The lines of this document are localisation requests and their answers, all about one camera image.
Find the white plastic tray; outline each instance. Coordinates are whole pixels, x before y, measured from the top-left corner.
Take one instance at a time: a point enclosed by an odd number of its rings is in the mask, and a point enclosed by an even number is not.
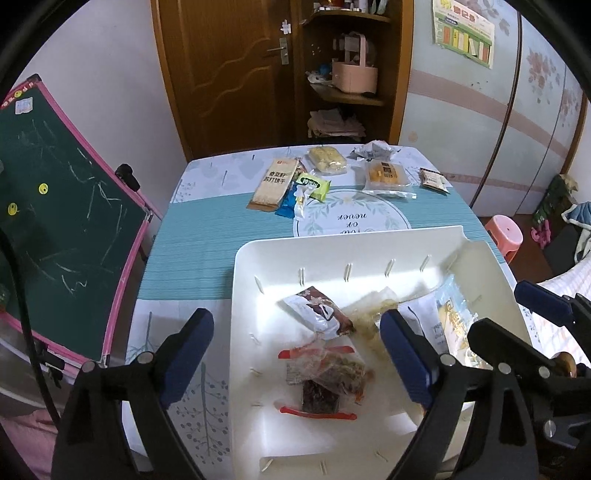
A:
[[[352,410],[358,415],[355,421],[280,413],[282,404],[301,404],[301,386],[286,384],[285,363],[277,354],[313,337],[281,299],[301,291],[303,284],[317,287],[341,308],[386,286],[407,300],[438,287],[449,271],[473,312],[530,343],[490,247],[470,242],[461,226],[244,245],[236,254],[230,340],[235,478],[359,480],[368,473],[386,478],[416,431],[418,406],[408,398],[394,366],[382,363],[363,405]],[[355,346],[366,363],[376,367],[363,344]],[[459,454],[471,411],[462,413],[446,458]]]

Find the white wall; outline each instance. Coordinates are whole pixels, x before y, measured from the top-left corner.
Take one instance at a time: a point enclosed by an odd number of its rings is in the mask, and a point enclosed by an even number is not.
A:
[[[128,163],[164,213],[186,161],[164,89],[150,0],[90,0],[33,57],[41,79],[113,168]],[[150,233],[159,227],[153,221]]]
[[[579,146],[569,169],[569,175],[579,184],[579,191],[574,198],[579,202],[591,201],[591,103],[587,101],[587,118]]]

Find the wooden shelf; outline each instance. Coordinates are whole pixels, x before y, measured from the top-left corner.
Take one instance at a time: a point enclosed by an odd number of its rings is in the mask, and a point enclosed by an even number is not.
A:
[[[349,18],[364,18],[370,21],[376,21],[381,23],[390,23],[391,20],[389,17],[385,17],[383,15],[372,15],[366,14],[363,12],[353,12],[351,10],[318,10],[314,12],[311,17],[304,22],[304,26],[309,25],[314,21],[315,18],[319,17],[349,17]]]
[[[314,89],[318,96],[326,102],[351,103],[353,105],[384,105],[384,102],[379,98],[368,98],[358,93],[345,93],[341,92],[338,88],[321,85],[319,83],[311,83],[310,86]]]

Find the snack package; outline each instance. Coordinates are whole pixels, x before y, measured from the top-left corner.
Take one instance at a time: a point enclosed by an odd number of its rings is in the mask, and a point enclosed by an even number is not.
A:
[[[366,368],[349,340],[338,342],[325,342],[317,336],[308,345],[279,353],[280,359],[287,360],[288,384],[303,386],[301,410],[284,406],[282,413],[354,420],[346,418],[351,414],[339,412],[340,398],[347,396],[360,404],[374,373]]]
[[[286,297],[283,301],[301,317],[307,327],[320,333],[324,340],[355,331],[351,320],[331,299],[314,287]]]
[[[286,218],[304,218],[306,203],[310,197],[310,188],[307,185],[293,183],[287,192],[281,206],[275,211],[275,215]]]
[[[421,184],[424,187],[436,190],[437,192],[449,193],[449,190],[445,186],[445,177],[440,173],[421,168],[420,170]]]
[[[313,147],[308,156],[321,175],[340,175],[347,172],[347,160],[335,147]]]
[[[344,314],[353,322],[357,335],[363,338],[380,359],[386,361],[390,359],[390,355],[379,335],[379,321],[384,313],[397,307],[397,295],[385,287],[381,291],[368,293],[343,309]]]
[[[366,160],[378,158],[383,161],[388,161],[390,160],[390,156],[393,153],[397,153],[399,151],[400,147],[391,147],[383,140],[373,140],[369,143],[366,143],[365,145],[356,147],[352,153],[357,157],[364,158]]]
[[[275,210],[275,215],[285,218],[294,218],[296,216],[294,213],[294,207],[296,206],[296,190],[297,185],[292,183],[289,191],[285,195],[285,198],[283,198],[281,205],[277,210]]]
[[[487,368],[486,362],[469,348],[468,330],[478,316],[468,309],[453,274],[431,293],[401,303],[398,311],[415,333],[425,336],[439,355],[450,353],[462,365]]]
[[[330,189],[330,180],[323,180],[309,173],[302,173],[295,182],[300,185],[308,185],[311,188],[310,197],[319,202],[324,202]]]
[[[304,218],[304,210],[306,203],[310,197],[310,188],[308,185],[295,184],[295,205],[294,205],[294,217],[302,220]]]
[[[299,163],[296,158],[274,160],[246,207],[263,212],[277,210]]]
[[[417,198],[402,165],[384,160],[365,163],[365,193]]]

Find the blue gripper pad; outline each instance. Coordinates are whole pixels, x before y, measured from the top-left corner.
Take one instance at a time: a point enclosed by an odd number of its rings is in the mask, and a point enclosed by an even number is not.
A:
[[[390,310],[382,315],[379,334],[410,399],[429,409],[433,403],[430,387],[437,380],[433,378],[436,373],[423,363],[419,353],[411,344],[410,335],[425,342],[427,340],[413,333],[397,310]]]
[[[514,294],[517,303],[556,326],[562,327],[573,321],[573,309],[570,302],[544,287],[524,280],[515,286]]]
[[[160,404],[168,408],[183,398],[213,338],[213,316],[197,309],[179,333],[170,335],[156,352],[154,376]]]

